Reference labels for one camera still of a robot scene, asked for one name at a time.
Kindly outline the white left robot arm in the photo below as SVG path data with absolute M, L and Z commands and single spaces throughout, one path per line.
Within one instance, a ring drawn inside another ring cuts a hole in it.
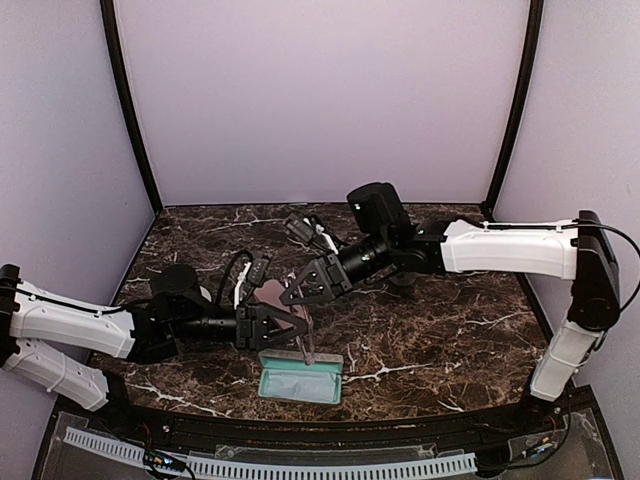
M 135 364 L 157 364 L 179 353 L 182 340 L 231 342 L 260 351 L 309 332 L 302 310 L 238 295 L 222 307 L 201 286 L 196 270 L 174 264 L 150 282 L 151 296 L 120 306 L 96 305 L 47 292 L 21 279 L 14 264 L 1 268 L 1 368 L 64 396 L 120 436 L 141 427 L 128 404 L 124 379 L 83 365 L 55 349 L 65 344 Z

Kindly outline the pink glasses case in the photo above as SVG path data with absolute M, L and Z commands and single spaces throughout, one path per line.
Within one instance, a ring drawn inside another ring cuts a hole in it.
M 273 307 L 287 311 L 288 313 L 304 319 L 308 325 L 313 325 L 309 312 L 300 305 L 286 306 L 280 301 L 280 295 L 285 291 L 285 286 L 276 279 L 267 280 L 262 287 L 254 292 L 257 301 L 267 303 Z

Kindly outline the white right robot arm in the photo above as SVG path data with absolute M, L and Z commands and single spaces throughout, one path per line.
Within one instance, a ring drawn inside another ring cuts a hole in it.
M 548 403 L 561 396 L 639 295 L 634 290 L 621 298 L 620 267 L 609 237 L 618 236 L 633 250 L 638 243 L 591 210 L 537 223 L 464 216 L 416 222 L 389 182 L 360 186 L 347 203 L 363 239 L 311 260 L 281 294 L 283 304 L 336 300 L 387 267 L 417 275 L 510 273 L 569 285 L 570 303 L 530 376 L 528 397 L 510 413 L 511 426 L 521 434 L 547 420 Z

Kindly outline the light blue cloth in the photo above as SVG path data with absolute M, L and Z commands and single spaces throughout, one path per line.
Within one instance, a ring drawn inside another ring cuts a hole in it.
M 322 372 L 274 372 L 264 385 L 266 396 L 314 403 L 331 403 L 334 391 L 334 377 Z

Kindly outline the clear frame dark-lens sunglasses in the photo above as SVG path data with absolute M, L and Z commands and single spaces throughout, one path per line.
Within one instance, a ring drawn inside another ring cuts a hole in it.
M 296 337 L 296 346 L 306 366 L 315 363 L 315 347 L 313 338 L 314 321 L 305 305 L 288 306 L 289 313 L 301 318 L 305 323 L 304 332 Z

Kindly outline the grey glasses case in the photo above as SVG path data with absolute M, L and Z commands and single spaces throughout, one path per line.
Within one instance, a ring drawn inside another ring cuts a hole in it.
M 342 355 L 314 353 L 307 364 L 301 352 L 267 349 L 259 359 L 260 397 L 323 405 L 341 403 Z

